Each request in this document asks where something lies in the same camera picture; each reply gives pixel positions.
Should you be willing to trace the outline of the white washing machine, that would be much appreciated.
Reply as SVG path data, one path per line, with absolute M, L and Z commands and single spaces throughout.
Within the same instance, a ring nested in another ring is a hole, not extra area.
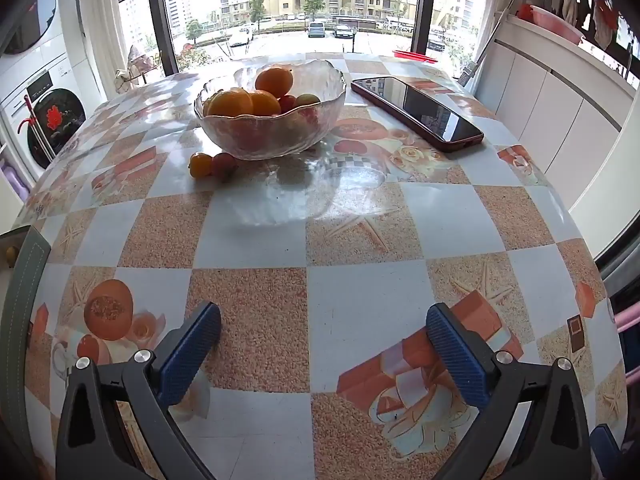
M 52 159 L 101 102 L 89 62 L 66 54 L 36 67 L 23 58 L 8 71 L 1 88 L 1 119 L 9 160 L 32 188 Z

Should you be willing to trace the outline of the small orange tomato beside bowl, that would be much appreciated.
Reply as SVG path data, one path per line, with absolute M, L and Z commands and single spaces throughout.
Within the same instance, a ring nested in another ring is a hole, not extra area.
M 205 153 L 194 153 L 189 160 L 189 174 L 193 179 L 207 178 L 212 174 L 213 157 Z

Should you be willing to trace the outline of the red plastic basin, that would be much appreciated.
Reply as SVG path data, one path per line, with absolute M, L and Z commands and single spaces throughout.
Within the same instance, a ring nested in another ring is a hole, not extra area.
M 516 11 L 516 16 L 523 21 L 533 23 L 538 27 L 548 30 L 548 32 L 553 32 L 555 35 L 563 37 L 572 44 L 580 44 L 582 42 L 582 32 L 540 6 L 523 3 Z

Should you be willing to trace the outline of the white upper dryer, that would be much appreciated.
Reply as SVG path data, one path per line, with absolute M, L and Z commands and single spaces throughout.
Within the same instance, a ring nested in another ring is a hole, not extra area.
M 37 0 L 1 55 L 2 99 L 63 55 L 73 67 L 86 58 L 77 0 Z

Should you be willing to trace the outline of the red tomato beside bowl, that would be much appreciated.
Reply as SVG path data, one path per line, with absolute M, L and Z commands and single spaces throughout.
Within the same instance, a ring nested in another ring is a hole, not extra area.
M 232 155 L 219 153 L 212 158 L 210 174 L 220 182 L 227 181 L 232 177 L 232 174 L 234 174 L 238 167 L 239 162 Z

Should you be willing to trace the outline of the orange at bowl front left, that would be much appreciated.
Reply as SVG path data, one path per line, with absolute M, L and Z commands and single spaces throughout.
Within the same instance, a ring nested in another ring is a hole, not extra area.
M 204 116 L 236 117 L 253 114 L 250 94 L 240 88 L 220 90 L 203 105 Z

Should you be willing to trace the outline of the clear glass fruit bowl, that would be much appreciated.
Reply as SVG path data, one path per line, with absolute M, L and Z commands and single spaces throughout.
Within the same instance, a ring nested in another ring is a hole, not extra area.
M 288 68 L 293 74 L 293 87 L 280 99 L 255 89 L 257 75 L 273 66 Z M 253 114 L 203 115 L 208 98 L 232 88 L 250 94 Z M 201 128 L 218 148 L 239 159 L 264 160 L 298 154 L 321 141 L 337 122 L 345 98 L 345 77 L 328 61 L 252 63 L 207 81 L 193 108 Z

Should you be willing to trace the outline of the orange on top in bowl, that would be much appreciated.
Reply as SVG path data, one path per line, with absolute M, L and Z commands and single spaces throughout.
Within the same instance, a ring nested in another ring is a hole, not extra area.
M 285 96 L 293 87 L 293 74 L 285 67 L 273 66 L 262 70 L 256 77 L 255 89 L 269 92 L 275 98 Z

